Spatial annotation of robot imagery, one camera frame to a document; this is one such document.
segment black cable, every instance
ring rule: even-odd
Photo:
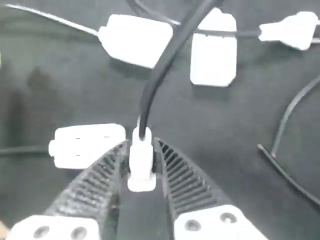
[[[140,12],[142,12],[154,20],[170,24],[173,27],[181,25],[180,22],[173,20],[147,7],[140,0],[126,0],[126,2],[131,8],[131,10],[135,12],[137,15],[140,15]],[[260,29],[257,29],[254,31],[216,31],[216,30],[202,30],[202,29],[196,28],[194,32],[197,34],[204,34],[208,36],[236,37],[236,38],[257,38],[261,34]]]
[[[277,151],[280,145],[280,140],[282,135],[284,134],[285,127],[287,125],[287,121],[295,109],[296,105],[300,102],[301,99],[303,99],[312,89],[314,89],[318,84],[320,83],[320,75],[313,79],[311,82],[309,82],[302,90],[298,92],[298,94],[293,98],[293,100],[290,102],[288,107],[286,108],[283,117],[281,119],[278,131],[276,133],[273,146],[271,149],[271,155],[275,158],[277,155]]]
[[[264,155],[269,159],[272,165],[279,171],[279,173],[292,185],[294,186],[302,195],[307,197],[311,202],[315,203],[320,207],[320,199],[312,195],[308,190],[297,183],[290,175],[279,165],[277,160],[271,156],[271,154],[262,146],[258,144],[258,148],[264,153]]]
[[[271,152],[268,152],[265,147],[261,144],[258,144],[258,148],[264,153],[267,159],[272,163],[272,165],[279,171],[279,173],[292,185],[294,186],[302,195],[304,195],[311,202],[315,203],[320,207],[320,199],[312,195],[308,190],[302,187],[298,182],[296,182],[290,175],[284,170],[276,160],[277,152],[280,145],[280,140],[284,133],[285,127],[289,116],[297,106],[297,104],[308,94],[310,93],[318,84],[320,83],[320,75],[309,82],[298,94],[293,98],[288,107],[286,108],[283,117],[281,119],[279,128],[277,130]]]
[[[18,154],[48,154],[48,148],[44,146],[14,146],[0,148],[0,156]]]
[[[218,2],[222,2],[222,0],[203,0],[195,9],[187,14],[185,20],[182,21],[182,24],[175,30],[171,40],[152,70],[150,80],[144,87],[140,103],[138,126],[139,138],[141,140],[144,140],[145,138],[149,112],[156,92],[163,82],[177,52],[180,50],[184,42],[188,40],[194,29],[196,29],[200,22],[207,16],[211,9],[218,4]]]

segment white plug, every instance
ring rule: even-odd
[[[57,168],[86,169],[124,140],[126,130],[119,124],[62,127],[49,143],[49,154]]]
[[[310,11],[300,11],[296,15],[288,16],[282,21],[261,24],[262,42],[280,41],[295,49],[308,50],[314,40],[318,17]]]
[[[132,133],[130,147],[129,167],[130,176],[128,188],[132,192],[149,192],[156,188],[156,174],[152,172],[154,164],[154,147],[152,146],[152,133],[147,127],[145,138],[140,140],[139,128]]]

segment gray fabric surface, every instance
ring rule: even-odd
[[[145,2],[180,20],[196,1]],[[95,29],[105,25],[111,13],[131,14],[124,0],[20,3]],[[222,10],[233,14],[238,29],[247,30],[302,10],[320,16],[320,2],[225,0]],[[46,145],[55,129],[72,125],[118,123],[131,135],[148,71],[111,60],[92,37],[8,9],[0,9],[0,52],[2,146]],[[283,111],[319,74],[319,62],[320,46],[299,52],[280,44],[239,40],[232,85],[195,87],[189,80],[188,42],[151,109],[153,135],[193,159],[271,240],[320,237],[319,209],[299,196],[257,150],[258,143],[271,146]],[[318,92],[289,120],[278,159],[320,197]],[[1,220],[12,226],[41,213],[71,179],[46,157],[1,158]]]

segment white plastic block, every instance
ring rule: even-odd
[[[130,191],[149,192],[156,188],[157,178],[152,172],[153,163],[154,147],[151,130],[147,127],[144,140],[140,140],[139,129],[136,127],[132,133],[129,156],[130,177],[127,184]]]
[[[179,215],[174,221],[174,240],[267,240],[232,205],[222,205]]]
[[[91,218],[33,215],[11,229],[6,240],[100,240],[97,221]]]
[[[115,59],[154,68],[173,35],[164,22],[112,14],[98,32],[103,48]]]
[[[57,168],[86,169],[124,140],[126,130],[119,124],[62,127],[49,143],[49,154]]]
[[[261,24],[259,39],[262,42],[280,41],[287,46],[305,51],[312,43],[318,23],[315,13],[300,11],[282,21]]]
[[[234,32],[237,23],[231,14],[214,8],[200,23],[202,30]],[[190,80],[195,85],[227,87],[237,74],[235,37],[193,34]]]

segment white plastic mount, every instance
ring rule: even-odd
[[[222,205],[181,214],[174,240],[267,240],[235,206]]]
[[[66,216],[30,216],[11,229],[6,240],[100,240],[97,221]]]
[[[202,30],[237,31],[231,14],[214,8],[202,20]],[[235,37],[193,34],[190,80],[195,85],[227,87],[237,74],[237,39]]]
[[[144,140],[139,139],[139,128],[132,133],[130,147],[129,167],[130,176],[128,188],[132,192],[149,192],[156,188],[156,174],[152,172],[154,164],[154,147],[152,146],[152,133],[147,127]]]
[[[86,169],[124,140],[126,130],[119,124],[62,127],[49,143],[49,154],[57,168]]]
[[[106,52],[126,63],[154,68],[173,36],[164,22],[137,16],[112,14],[98,38]]]

